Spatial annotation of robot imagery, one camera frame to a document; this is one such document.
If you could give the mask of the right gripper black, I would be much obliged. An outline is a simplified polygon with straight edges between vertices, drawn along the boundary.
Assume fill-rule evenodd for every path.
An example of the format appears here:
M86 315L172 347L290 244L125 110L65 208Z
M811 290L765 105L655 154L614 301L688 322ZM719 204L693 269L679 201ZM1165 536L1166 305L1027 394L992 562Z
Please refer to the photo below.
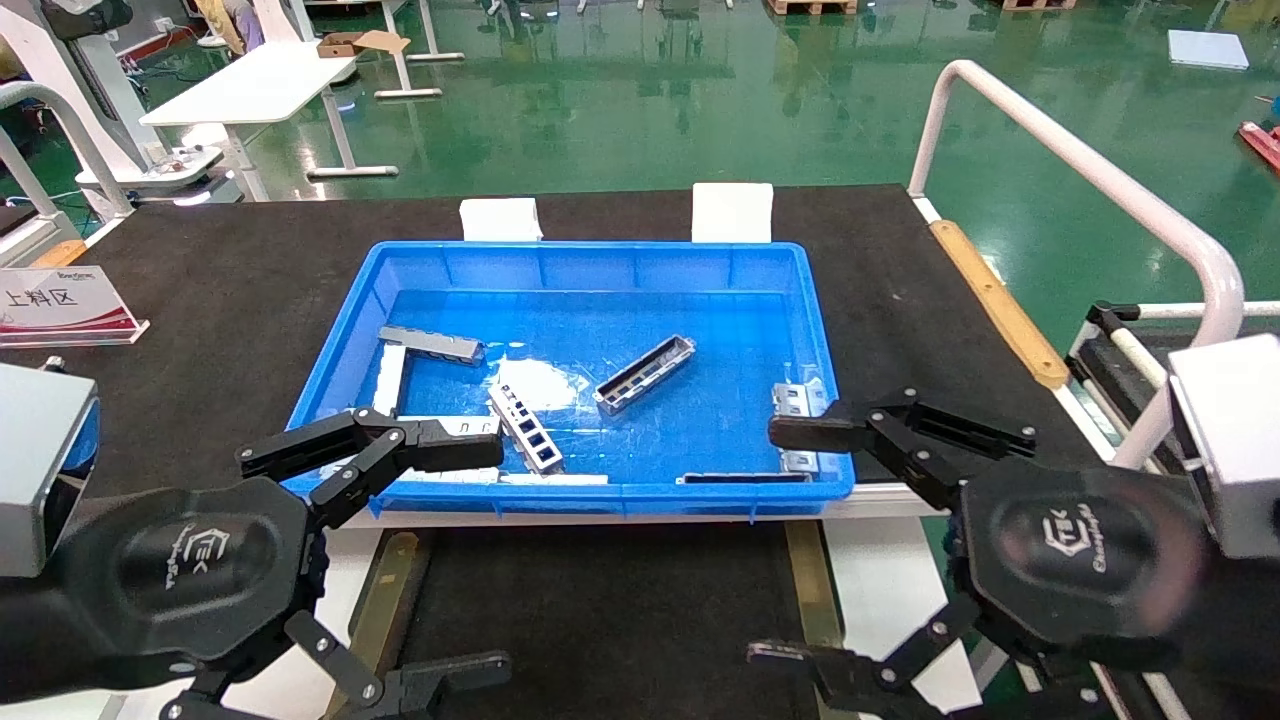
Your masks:
M1155 641L1189 612L1211 553L1193 493L1167 477L996 462L964 486L966 475L928 439L989 460L1033 457L1036 428L950 407L919 389L868 404L837 398L819 416L777 414L768 436L788 451L869 454L934 510L959 509L960 496L969 577L982 600L946 603L882 660L822 644L748 644L750 664L804 676L827 708L984 719L979 705L945 712L914 685L961 635L1000 626L1002 616L1053 646Z

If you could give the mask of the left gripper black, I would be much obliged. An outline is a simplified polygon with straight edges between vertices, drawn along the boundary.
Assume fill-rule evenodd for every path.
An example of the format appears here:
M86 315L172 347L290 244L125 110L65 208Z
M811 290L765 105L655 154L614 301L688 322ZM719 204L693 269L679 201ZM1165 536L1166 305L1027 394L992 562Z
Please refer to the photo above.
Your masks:
M346 697L339 719L434 714L449 692L508 682L511 656L472 653L375 675L311 614L328 566L320 525L344 525L406 471L495 468L503 459L495 432L454 436L436 420L357 407L238 450L243 478L271 480L92 500L55 551L70 628L110 666L265 666L292 639ZM310 510L276 484L338 461L308 493Z

